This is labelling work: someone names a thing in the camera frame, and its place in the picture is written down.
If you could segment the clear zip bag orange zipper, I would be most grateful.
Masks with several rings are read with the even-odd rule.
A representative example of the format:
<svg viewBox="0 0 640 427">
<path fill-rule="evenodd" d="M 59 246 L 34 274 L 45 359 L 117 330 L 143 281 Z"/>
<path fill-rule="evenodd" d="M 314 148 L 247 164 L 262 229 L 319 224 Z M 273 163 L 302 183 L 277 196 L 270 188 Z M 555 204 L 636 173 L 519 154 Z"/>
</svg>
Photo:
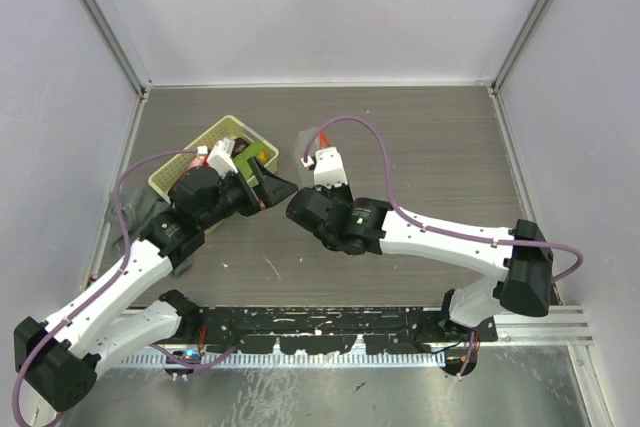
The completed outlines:
<svg viewBox="0 0 640 427">
<path fill-rule="evenodd" d="M 296 172 L 299 178 L 299 184 L 301 187 L 310 187 L 313 185 L 313 173 L 304 165 L 304 153 L 308 144 L 309 155 L 313 157 L 315 152 L 320 149 L 328 148 L 331 146 L 328 137 L 324 132 L 319 133 L 314 139 L 312 136 L 316 131 L 315 127 L 305 129 L 297 134 L 293 159 L 295 161 Z"/>
</svg>

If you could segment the green toy lettuce leaf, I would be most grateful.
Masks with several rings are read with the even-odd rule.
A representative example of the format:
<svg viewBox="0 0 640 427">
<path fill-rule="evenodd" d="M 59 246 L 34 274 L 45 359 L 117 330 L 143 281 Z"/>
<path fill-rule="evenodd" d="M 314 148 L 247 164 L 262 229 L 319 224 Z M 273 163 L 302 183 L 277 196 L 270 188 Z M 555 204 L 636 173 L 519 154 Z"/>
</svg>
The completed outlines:
<svg viewBox="0 0 640 427">
<path fill-rule="evenodd" d="M 262 166 L 273 158 L 274 154 L 262 141 L 255 141 L 245 147 L 240 153 L 233 157 L 233 162 L 245 180 L 253 176 L 253 171 L 249 166 L 249 159 L 256 157 Z"/>
</svg>

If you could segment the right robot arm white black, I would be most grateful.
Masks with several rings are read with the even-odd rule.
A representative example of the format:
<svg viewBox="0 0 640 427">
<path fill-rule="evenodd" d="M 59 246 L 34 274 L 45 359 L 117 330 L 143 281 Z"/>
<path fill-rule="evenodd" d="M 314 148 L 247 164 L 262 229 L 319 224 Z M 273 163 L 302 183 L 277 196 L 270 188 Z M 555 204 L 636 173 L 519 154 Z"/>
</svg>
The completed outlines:
<svg viewBox="0 0 640 427">
<path fill-rule="evenodd" d="M 445 294 L 438 326 L 449 340 L 462 340 L 504 311 L 532 318 L 549 313 L 553 253 L 534 222 L 488 228 L 400 213 L 386 201 L 352 198 L 347 186 L 305 187 L 286 216 L 334 252 L 419 257 L 480 274 Z"/>
</svg>

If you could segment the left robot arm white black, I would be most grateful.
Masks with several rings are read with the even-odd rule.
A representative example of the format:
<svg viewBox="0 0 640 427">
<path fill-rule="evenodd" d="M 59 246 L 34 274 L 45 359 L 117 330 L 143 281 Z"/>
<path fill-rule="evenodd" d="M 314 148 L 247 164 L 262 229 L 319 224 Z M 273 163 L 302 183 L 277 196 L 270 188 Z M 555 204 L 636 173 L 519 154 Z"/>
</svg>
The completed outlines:
<svg viewBox="0 0 640 427">
<path fill-rule="evenodd" d="M 136 240 L 126 240 L 123 256 L 105 274 L 45 320 L 27 317 L 16 326 L 14 403 L 28 384 L 55 411 L 65 412 L 115 362 L 136 350 L 171 337 L 178 343 L 197 337 L 200 309 L 180 293 L 165 295 L 128 320 L 118 317 L 198 250 L 211 227 L 235 214 L 258 214 L 297 191 L 258 159 L 251 158 L 249 165 L 255 184 L 229 161 L 209 160 L 189 169 L 169 207 L 152 217 Z"/>
</svg>

